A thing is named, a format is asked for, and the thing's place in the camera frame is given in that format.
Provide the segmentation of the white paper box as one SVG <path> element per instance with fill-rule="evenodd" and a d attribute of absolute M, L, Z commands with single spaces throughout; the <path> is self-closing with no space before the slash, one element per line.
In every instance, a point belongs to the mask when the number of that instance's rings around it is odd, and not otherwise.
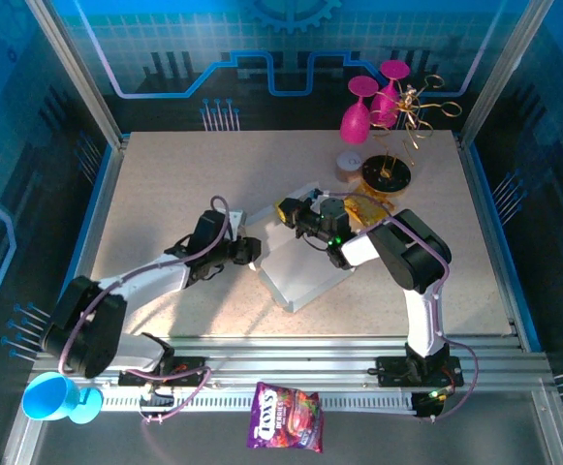
<path fill-rule="evenodd" d="M 324 242 L 296 237 L 268 206 L 246 220 L 246 234 L 261 241 L 261 255 L 254 269 L 277 304 L 295 313 L 354 272 L 335 267 L 324 251 Z"/>

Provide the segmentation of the black electronics box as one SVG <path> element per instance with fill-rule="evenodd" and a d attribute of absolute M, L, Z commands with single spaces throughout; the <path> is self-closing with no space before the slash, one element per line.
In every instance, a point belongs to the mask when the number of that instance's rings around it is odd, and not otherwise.
<path fill-rule="evenodd" d="M 452 386 L 416 392 L 411 396 L 412 408 L 418 418 L 438 417 L 444 410 L 446 400 L 455 394 Z"/>
<path fill-rule="evenodd" d="M 163 422 L 174 406 L 173 395 L 159 393 L 152 385 L 146 387 L 138 404 L 139 413 L 145 423 Z"/>

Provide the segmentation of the yellow snack packet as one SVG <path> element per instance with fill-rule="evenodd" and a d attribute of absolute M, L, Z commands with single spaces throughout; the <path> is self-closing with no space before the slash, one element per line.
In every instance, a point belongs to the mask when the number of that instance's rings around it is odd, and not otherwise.
<path fill-rule="evenodd" d="M 386 194 L 364 183 L 353 191 L 352 196 L 345 197 L 344 204 L 349 215 L 364 227 L 372 226 L 395 211 L 395 205 Z"/>

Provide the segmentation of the pink wine glass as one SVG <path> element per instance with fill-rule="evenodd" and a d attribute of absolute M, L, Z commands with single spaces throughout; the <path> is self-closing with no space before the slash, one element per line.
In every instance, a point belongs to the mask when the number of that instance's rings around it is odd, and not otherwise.
<path fill-rule="evenodd" d="M 348 89 L 357 101 L 347 108 L 342 117 L 340 137 L 349 144 L 362 144 L 370 131 L 370 112 L 364 100 L 377 93 L 379 84 L 373 77 L 356 76 L 349 80 Z"/>
<path fill-rule="evenodd" d="M 373 126 L 391 129 L 400 113 L 400 82 L 410 75 L 409 66 L 401 60 L 388 60 L 381 64 L 380 73 L 388 80 L 374 96 L 370 106 L 370 122 Z"/>

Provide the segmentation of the purple candy bag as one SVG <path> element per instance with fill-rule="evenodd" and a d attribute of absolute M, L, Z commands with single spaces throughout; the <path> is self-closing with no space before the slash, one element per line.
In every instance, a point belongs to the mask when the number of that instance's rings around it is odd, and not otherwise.
<path fill-rule="evenodd" d="M 249 449 L 323 452 L 324 410 L 317 392 L 257 382 L 247 435 Z"/>

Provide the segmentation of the blue plastic goblet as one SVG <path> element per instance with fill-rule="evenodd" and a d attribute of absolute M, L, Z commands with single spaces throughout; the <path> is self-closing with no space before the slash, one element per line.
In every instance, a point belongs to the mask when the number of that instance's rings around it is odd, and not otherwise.
<path fill-rule="evenodd" d="M 99 389 L 79 387 L 58 372 L 41 374 L 22 395 L 23 413 L 41 421 L 69 419 L 75 424 L 87 424 L 100 414 L 103 404 Z"/>

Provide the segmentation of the aluminium frame rail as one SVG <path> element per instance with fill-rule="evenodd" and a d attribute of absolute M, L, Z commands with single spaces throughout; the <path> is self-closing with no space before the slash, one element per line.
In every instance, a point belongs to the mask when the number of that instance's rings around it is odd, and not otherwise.
<path fill-rule="evenodd" d="M 210 388 L 241 391 L 257 382 L 306 391 L 374 390 L 367 371 L 377 357 L 401 357 L 400 337 L 174 337 L 178 355 L 204 357 Z M 543 353 L 526 352 L 514 336 L 457 336 L 464 386 L 478 392 L 534 391 L 554 380 Z"/>

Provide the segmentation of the aluminium side rail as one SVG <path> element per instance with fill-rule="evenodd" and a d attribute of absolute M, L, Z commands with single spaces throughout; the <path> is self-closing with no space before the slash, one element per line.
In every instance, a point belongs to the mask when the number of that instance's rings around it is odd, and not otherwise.
<path fill-rule="evenodd" d="M 55 325 L 67 325 L 71 316 L 78 317 L 78 297 L 71 297 L 77 292 L 68 288 L 75 282 L 75 289 L 98 288 L 99 278 L 92 277 L 93 268 L 100 248 L 103 231 L 108 218 L 112 197 L 117 185 L 119 172 L 124 159 L 124 148 L 107 146 L 93 182 L 90 198 L 85 209 L 77 241 L 73 250 L 66 276 L 55 303 L 49 312 L 48 323 L 41 336 L 43 357 L 56 355 L 47 351 L 47 337 Z"/>
<path fill-rule="evenodd" d="M 508 318 L 514 322 L 522 349 L 526 352 L 541 352 L 543 348 L 517 276 L 515 263 L 477 149 L 473 144 L 470 146 L 464 144 L 461 135 L 455 134 L 454 137 Z"/>

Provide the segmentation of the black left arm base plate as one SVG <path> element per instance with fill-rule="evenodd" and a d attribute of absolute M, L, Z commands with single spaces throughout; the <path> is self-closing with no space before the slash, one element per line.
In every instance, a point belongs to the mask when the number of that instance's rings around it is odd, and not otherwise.
<path fill-rule="evenodd" d="M 150 383 L 155 387 L 194 388 L 203 380 L 205 362 L 206 359 L 200 356 L 174 356 L 151 372 L 122 371 L 118 384 L 121 387 L 143 387 Z"/>

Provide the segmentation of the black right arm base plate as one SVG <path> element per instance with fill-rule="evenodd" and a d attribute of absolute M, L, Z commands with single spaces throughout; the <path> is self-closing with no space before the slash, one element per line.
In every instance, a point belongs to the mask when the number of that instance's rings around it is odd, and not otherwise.
<path fill-rule="evenodd" d="M 381 388 L 444 388 L 464 386 L 460 360 L 450 356 L 445 360 L 422 362 L 408 356 L 380 356 L 371 373 Z"/>

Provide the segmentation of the aluminium frame post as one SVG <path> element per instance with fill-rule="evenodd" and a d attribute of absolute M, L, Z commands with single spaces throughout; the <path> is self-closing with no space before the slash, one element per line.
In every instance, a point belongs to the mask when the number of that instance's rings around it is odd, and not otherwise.
<path fill-rule="evenodd" d="M 529 0 L 512 35 L 496 61 L 460 133 L 460 146 L 469 148 L 542 25 L 554 0 Z"/>
<path fill-rule="evenodd" d="M 37 20 L 106 141 L 112 149 L 121 149 L 123 147 L 121 131 L 57 11 L 48 0 L 24 0 L 24 2 Z"/>

